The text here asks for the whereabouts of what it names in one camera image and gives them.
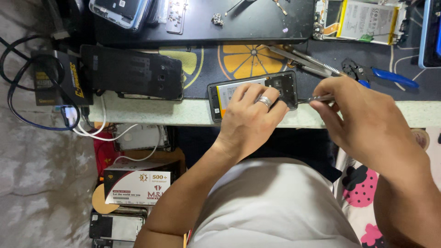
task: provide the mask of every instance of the person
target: person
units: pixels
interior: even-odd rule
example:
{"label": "person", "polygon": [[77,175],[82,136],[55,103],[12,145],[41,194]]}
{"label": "person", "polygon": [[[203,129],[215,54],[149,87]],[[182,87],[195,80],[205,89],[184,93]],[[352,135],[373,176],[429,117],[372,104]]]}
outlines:
{"label": "person", "polygon": [[[331,139],[380,174],[374,211],[387,247],[440,247],[441,194],[430,160],[416,143],[392,97],[348,77],[324,79],[313,101]],[[360,243],[327,181],[293,158],[242,161],[270,137],[288,112],[279,92],[259,84],[238,87],[219,136],[200,160],[164,192],[135,248],[339,247]]]}

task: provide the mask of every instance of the blue-handled pliers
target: blue-handled pliers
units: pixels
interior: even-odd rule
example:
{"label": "blue-handled pliers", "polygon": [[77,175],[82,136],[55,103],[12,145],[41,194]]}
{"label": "blue-handled pliers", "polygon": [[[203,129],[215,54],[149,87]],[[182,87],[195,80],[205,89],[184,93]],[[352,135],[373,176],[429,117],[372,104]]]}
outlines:
{"label": "blue-handled pliers", "polygon": [[361,66],[355,63],[353,60],[347,58],[342,63],[343,71],[351,78],[358,81],[361,85],[370,89],[369,77],[375,76],[381,79],[389,80],[392,82],[399,83],[401,85],[418,88],[419,84],[413,80],[406,77],[398,75],[396,73],[380,70],[374,67]]}

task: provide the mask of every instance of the white countertop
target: white countertop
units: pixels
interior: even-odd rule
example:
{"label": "white countertop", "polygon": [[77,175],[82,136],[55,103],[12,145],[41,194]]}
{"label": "white countertop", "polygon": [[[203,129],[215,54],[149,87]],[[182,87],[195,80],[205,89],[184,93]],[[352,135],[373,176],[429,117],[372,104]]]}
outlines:
{"label": "white countertop", "polygon": [[[145,123],[176,126],[214,126],[209,102],[205,99],[159,101],[121,99],[114,92],[104,93],[107,122]],[[89,119],[103,121],[101,101],[95,96]],[[441,101],[397,101],[411,128],[441,126]],[[324,128],[319,114],[308,104],[299,104],[279,124],[280,128]]]}

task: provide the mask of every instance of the floor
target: floor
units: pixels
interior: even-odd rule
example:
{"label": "floor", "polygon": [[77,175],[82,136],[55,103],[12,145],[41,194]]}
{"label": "floor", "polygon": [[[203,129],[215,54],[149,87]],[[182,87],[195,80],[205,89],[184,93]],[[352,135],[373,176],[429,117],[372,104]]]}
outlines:
{"label": "floor", "polygon": [[[0,0],[0,36],[8,42],[49,33],[40,0]],[[41,41],[18,50],[29,52]],[[0,44],[0,53],[5,47]],[[13,54],[5,62],[10,78],[23,65]],[[25,74],[23,85],[32,86]],[[31,127],[7,108],[9,85],[0,79],[0,247],[89,248],[89,214],[97,172],[93,141],[71,132]],[[16,90],[14,106],[31,121],[62,127],[52,107],[36,107],[32,92]]]}

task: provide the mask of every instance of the silver ring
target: silver ring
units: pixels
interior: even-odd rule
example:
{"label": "silver ring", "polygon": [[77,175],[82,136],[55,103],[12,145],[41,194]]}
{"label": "silver ring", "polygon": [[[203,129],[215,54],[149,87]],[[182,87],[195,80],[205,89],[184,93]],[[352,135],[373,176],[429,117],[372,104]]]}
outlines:
{"label": "silver ring", "polygon": [[273,105],[273,102],[268,97],[259,97],[257,101],[263,102],[268,107],[268,110]]}

